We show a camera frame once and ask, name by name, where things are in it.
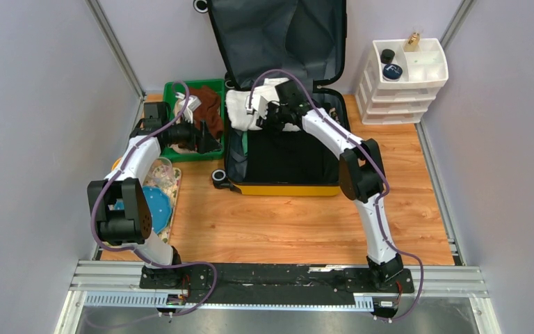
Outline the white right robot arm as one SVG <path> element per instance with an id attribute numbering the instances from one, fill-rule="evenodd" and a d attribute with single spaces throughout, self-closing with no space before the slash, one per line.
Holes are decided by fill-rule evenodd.
<path id="1" fill-rule="evenodd" d="M 384 292 L 396 283 L 403 261 L 389 231 L 384 196 L 387 179 L 376 141 L 362 140 L 316 107 L 293 81 L 275 86 L 278 102 L 266 108 L 264 129 L 292 124 L 318 139 L 339 161 L 339 186 L 359 213 L 366 235 L 369 282 Z"/>

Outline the frosted gold pump bottle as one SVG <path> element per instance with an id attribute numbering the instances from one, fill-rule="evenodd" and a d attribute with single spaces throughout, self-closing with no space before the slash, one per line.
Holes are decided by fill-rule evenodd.
<path id="1" fill-rule="evenodd" d="M 416 52 L 419 50 L 419 42 L 421 34 L 419 31 L 413 31 L 410 36 L 405 40 L 403 45 L 404 52 Z"/>

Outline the brown towel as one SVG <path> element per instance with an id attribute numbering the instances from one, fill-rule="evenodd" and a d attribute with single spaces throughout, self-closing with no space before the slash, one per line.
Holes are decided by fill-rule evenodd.
<path id="1" fill-rule="evenodd" d="M 201 88 L 189 87 L 190 95 L 196 96 L 201 105 L 193 112 L 193 119 L 195 127 L 201 130 L 201 121 L 205 121 L 211 135 L 216 139 L 220 139 L 223 135 L 224 125 L 223 119 L 220 116 L 221 98 L 218 93 L 208 86 Z"/>

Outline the white towel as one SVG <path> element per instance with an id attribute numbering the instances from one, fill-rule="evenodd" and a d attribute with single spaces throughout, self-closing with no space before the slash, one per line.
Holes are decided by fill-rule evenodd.
<path id="1" fill-rule="evenodd" d="M 266 78 L 262 85 L 257 86 L 255 89 L 259 90 L 272 90 L 272 97 L 270 102 L 279 103 L 279 96 L 275 90 L 276 85 L 282 84 L 289 79 L 280 78 Z M 258 114 L 247 115 L 245 112 L 246 99 L 249 97 L 250 91 L 229 90 L 226 94 L 226 107 L 227 114 L 231 126 L 234 129 L 246 131 L 260 131 L 255 125 Z"/>

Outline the small black jar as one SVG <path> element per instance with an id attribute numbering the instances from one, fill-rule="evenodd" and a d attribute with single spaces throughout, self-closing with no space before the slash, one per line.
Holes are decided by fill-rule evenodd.
<path id="1" fill-rule="evenodd" d="M 380 53 L 380 62 L 382 64 L 391 64 L 395 58 L 395 51 L 392 49 L 383 49 Z"/>

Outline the blue round cream jar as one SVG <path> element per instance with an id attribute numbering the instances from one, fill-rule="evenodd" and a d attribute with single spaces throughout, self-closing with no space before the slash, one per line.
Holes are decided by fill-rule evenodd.
<path id="1" fill-rule="evenodd" d="M 386 64 L 382 69 L 382 77 L 387 81 L 398 81 L 402 75 L 402 67 L 395 63 Z"/>

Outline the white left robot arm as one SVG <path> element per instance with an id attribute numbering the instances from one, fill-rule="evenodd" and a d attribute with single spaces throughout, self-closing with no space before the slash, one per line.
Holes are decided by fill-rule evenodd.
<path id="1" fill-rule="evenodd" d="M 144 116 L 131 131 L 118 165 L 104 179 L 91 181 L 87 188 L 90 230 L 96 243 L 110 252 L 133 252 L 146 267 L 159 270 L 157 278 L 169 289 L 183 283 L 185 271 L 176 249 L 153 231 L 143 183 L 167 145 L 182 144 L 199 153 L 222 147 L 205 121 L 195 124 L 183 120 L 185 111 L 182 108 L 170 118 L 168 103 L 145 103 Z"/>

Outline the yellow Pikachu hard-shell suitcase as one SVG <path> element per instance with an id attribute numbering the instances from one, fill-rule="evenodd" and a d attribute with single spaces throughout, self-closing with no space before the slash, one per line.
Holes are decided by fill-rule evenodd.
<path id="1" fill-rule="evenodd" d="M 207 8 L 227 70 L 227 92 L 252 92 L 264 79 L 290 72 L 317 106 L 349 128 L 343 95 L 331 89 L 345 66 L 345 1 L 209 1 Z M 245 183 L 249 132 L 257 131 L 234 129 L 227 120 L 226 178 L 219 187 L 262 196 L 335 196 L 340 192 L 339 184 Z"/>

